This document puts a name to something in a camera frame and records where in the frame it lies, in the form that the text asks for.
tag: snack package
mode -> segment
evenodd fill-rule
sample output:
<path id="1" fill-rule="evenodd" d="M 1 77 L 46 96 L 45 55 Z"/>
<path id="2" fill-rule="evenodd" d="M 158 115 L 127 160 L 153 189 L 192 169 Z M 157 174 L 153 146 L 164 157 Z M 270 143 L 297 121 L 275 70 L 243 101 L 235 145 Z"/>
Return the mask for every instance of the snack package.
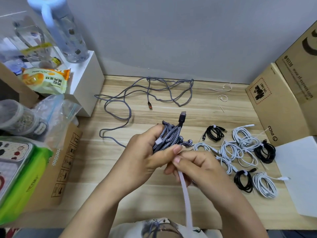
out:
<path id="1" fill-rule="evenodd" d="M 70 69 L 23 68 L 20 78 L 29 88 L 40 94 L 63 94 L 69 75 Z"/>

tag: wood grain surface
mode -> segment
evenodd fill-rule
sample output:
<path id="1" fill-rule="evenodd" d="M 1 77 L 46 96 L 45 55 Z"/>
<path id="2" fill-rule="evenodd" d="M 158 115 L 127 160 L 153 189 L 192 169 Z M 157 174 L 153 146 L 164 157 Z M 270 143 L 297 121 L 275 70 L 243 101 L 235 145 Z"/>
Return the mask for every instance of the wood grain surface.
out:
<path id="1" fill-rule="evenodd" d="M 135 80 L 137 80 L 135 77 L 106 76 L 101 93 L 114 96 Z M 142 84 L 147 85 L 147 81 L 142 81 Z M 163 87 L 158 82 L 153 82 L 153 85 L 156 88 Z M 255 126 L 249 127 L 248 130 L 253 135 L 260 134 L 258 136 L 260 140 L 267 138 L 245 92 L 247 86 L 232 84 L 232 90 L 223 93 L 228 96 L 227 102 L 218 99 L 221 93 L 210 90 L 210 88 L 223 90 L 222 86 L 223 83 L 195 81 L 192 100 L 189 104 L 178 107 L 173 102 L 160 102 L 150 97 L 153 110 L 148 108 L 145 93 L 133 93 L 126 98 L 132 109 L 130 123 L 125 128 L 108 131 L 106 135 L 113 136 L 122 144 L 127 144 L 134 134 L 142 133 L 153 125 L 161 123 L 162 120 L 177 124 L 180 112 L 186 111 L 186 121 L 181 135 L 186 140 L 192 139 L 194 143 L 200 140 L 206 127 L 212 124 L 224 127 L 228 131 L 224 137 L 228 141 L 232 140 L 232 129 L 246 124 L 255 124 Z M 173 96 L 180 94 L 185 87 L 188 87 L 188 84 L 178 85 L 172 90 Z M 168 91 L 151 91 L 151 93 L 162 99 L 169 98 Z M 188 97 L 189 92 L 178 102 L 185 102 Z M 107 175 L 124 148 L 110 139 L 101 139 L 99 130 L 115 128 L 124 124 L 124 121 L 106 113 L 103 106 L 104 101 L 98 101 L 91 118 L 79 117 L 83 136 L 76 151 L 73 168 L 61 204 L 53 209 L 24 213 L 13 223 L 13 226 L 65 227 L 96 185 Z M 129 114 L 124 103 L 115 102 L 108 107 L 110 111 L 120 117 L 127 117 Z M 221 141 L 214 142 L 208 137 L 205 142 L 217 149 L 221 145 Z M 237 162 L 235 166 L 239 170 L 243 169 Z M 280 176 L 275 162 L 266 165 L 266 167 L 269 176 Z M 258 168 L 259 171 L 264 171 L 260 163 Z M 174 222 L 185 224 L 182 188 L 180 184 L 175 182 L 174 176 L 164 175 L 163 170 L 164 167 L 157 169 L 146 184 L 120 202 L 114 225 L 155 217 L 168 217 Z M 250 194 L 243 192 L 259 215 L 264 227 L 266 229 L 317 229 L 316 218 L 301 216 L 296 212 L 285 184 L 279 180 L 274 182 L 279 191 L 279 196 L 275 199 L 264 198 L 255 190 Z M 212 229 L 221 228 L 219 213 L 200 190 L 190 186 L 189 196 L 194 226 Z"/>

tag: black cable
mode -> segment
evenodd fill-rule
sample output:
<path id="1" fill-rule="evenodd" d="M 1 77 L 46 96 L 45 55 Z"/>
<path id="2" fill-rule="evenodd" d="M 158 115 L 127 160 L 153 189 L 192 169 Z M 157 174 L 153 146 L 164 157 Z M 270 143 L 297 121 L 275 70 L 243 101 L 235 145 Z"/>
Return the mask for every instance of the black cable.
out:
<path id="1" fill-rule="evenodd" d="M 251 169 L 250 171 L 247 171 L 248 174 L 247 174 L 247 178 L 248 178 L 248 183 L 246 184 L 246 186 L 243 186 L 243 184 L 241 183 L 241 180 L 240 180 L 240 177 L 242 175 L 244 175 L 244 170 L 240 170 L 236 173 L 235 175 L 235 178 L 233 179 L 234 183 L 237 185 L 237 187 L 240 189 L 240 190 L 243 190 L 247 193 L 251 193 L 252 190 L 253 190 L 253 183 L 252 183 L 252 176 L 250 173 L 256 171 L 257 168 L 253 168 Z"/>
<path id="2" fill-rule="evenodd" d="M 263 140 L 262 144 L 263 146 L 261 145 L 254 149 L 254 153 L 263 163 L 271 164 L 275 159 L 275 147 L 272 144 L 269 144 L 266 139 Z"/>
<path id="3" fill-rule="evenodd" d="M 208 137 L 214 141 L 219 141 L 221 140 L 221 138 L 224 137 L 224 134 L 223 132 L 227 132 L 227 130 L 225 130 L 224 128 L 222 127 L 219 127 L 219 126 L 216 126 L 216 125 L 211 125 L 209 126 L 207 129 L 206 129 L 206 132 L 204 133 L 203 135 L 203 141 L 205 141 L 205 138 L 206 138 L 206 134 L 208 135 Z"/>

